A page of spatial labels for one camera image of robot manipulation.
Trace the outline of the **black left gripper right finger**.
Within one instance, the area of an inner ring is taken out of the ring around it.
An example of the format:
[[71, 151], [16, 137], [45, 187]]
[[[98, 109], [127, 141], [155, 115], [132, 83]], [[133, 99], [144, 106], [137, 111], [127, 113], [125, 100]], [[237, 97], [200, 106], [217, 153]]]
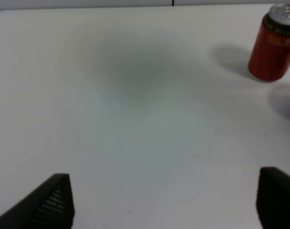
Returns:
[[290, 229], [290, 176], [276, 167], [259, 172], [256, 209], [264, 229]]

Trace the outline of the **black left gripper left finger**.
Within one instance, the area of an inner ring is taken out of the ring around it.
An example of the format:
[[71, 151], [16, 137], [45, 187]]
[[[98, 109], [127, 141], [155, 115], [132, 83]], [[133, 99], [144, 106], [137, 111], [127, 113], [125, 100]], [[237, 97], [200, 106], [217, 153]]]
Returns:
[[75, 216], [69, 174], [54, 174], [0, 216], [0, 229], [71, 229]]

